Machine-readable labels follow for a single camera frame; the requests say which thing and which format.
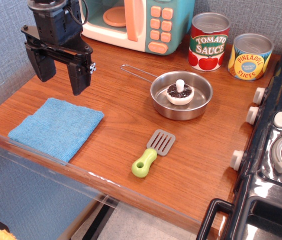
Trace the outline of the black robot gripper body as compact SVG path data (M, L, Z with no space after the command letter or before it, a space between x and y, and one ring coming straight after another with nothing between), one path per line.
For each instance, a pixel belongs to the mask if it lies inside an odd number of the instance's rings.
M84 66L90 74L96 70L91 60L93 49L81 38L87 11L82 18L78 4L29 4L28 8L36 25L22 27L25 44L46 50L54 61Z

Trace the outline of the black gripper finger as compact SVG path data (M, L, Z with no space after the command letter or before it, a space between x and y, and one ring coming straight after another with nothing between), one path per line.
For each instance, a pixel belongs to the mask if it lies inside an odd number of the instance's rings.
M80 95L91 83L91 74L84 66L70 63L67 65L72 92L75 96Z
M56 74L54 60L47 55L46 50L33 48L28 43L25 44L25 49L37 77L42 82L48 81Z

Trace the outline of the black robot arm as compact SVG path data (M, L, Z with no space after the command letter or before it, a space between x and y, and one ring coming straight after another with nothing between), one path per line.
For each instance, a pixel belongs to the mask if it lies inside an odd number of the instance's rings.
M29 0L35 26L24 25L25 48L30 63L42 81L56 74L55 62L67 66L75 96L90 86L95 63L91 59L93 49L81 33L87 18L81 17L77 0Z

